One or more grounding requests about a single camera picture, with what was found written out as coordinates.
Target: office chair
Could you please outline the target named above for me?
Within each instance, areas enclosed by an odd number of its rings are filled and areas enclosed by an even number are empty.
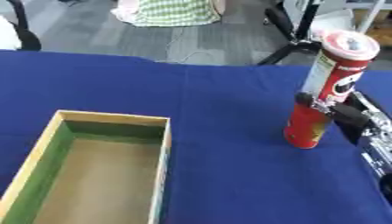
[[[29,31],[29,24],[25,14],[25,7],[20,0],[6,0],[12,5],[15,14],[17,15],[17,23],[13,24],[17,36],[22,42],[22,51],[39,51],[41,50],[41,43],[37,36]]]
[[[303,50],[316,53],[321,48],[321,44],[308,38],[311,24],[316,16],[319,6],[323,0],[309,0],[304,15],[299,23],[299,27],[294,31],[294,25],[291,23],[289,16],[284,11],[282,3],[274,8],[265,10],[266,19],[264,24],[271,22],[276,28],[287,38],[289,43],[272,53],[269,57],[260,61],[257,65],[274,65],[283,58],[289,56],[293,52],[301,52]]]

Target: gray carpet floor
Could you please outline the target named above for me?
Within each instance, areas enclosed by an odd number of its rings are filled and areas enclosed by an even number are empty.
[[[0,0],[0,13],[14,19]],[[138,56],[197,65],[253,65],[286,43],[274,25],[263,25],[270,0],[227,0],[227,12],[215,24],[140,28],[118,21],[110,0],[85,0],[72,6],[56,0],[24,0],[31,29],[43,50]],[[283,65],[310,65],[314,55],[293,53]],[[392,69],[392,51],[383,50],[372,69]]]

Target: pringles can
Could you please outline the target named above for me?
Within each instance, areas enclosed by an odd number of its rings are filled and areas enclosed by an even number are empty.
[[[354,90],[369,61],[380,51],[372,38],[355,31],[329,31],[301,92],[323,102],[343,102]],[[295,147],[310,149],[323,136],[330,119],[316,109],[295,103],[284,137]]]

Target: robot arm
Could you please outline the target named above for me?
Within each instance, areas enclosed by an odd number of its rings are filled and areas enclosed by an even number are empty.
[[[315,100],[307,93],[297,94],[296,102],[335,121],[346,139],[361,150],[392,205],[392,119],[382,107],[359,91],[352,92],[344,103]]]

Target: table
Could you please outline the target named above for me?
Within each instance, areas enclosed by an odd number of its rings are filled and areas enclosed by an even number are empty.
[[[360,152],[331,126],[298,150],[282,127],[309,67],[186,66],[146,59],[0,52],[0,192],[56,109],[172,119],[164,223],[392,222]],[[392,110],[389,72],[359,88]]]

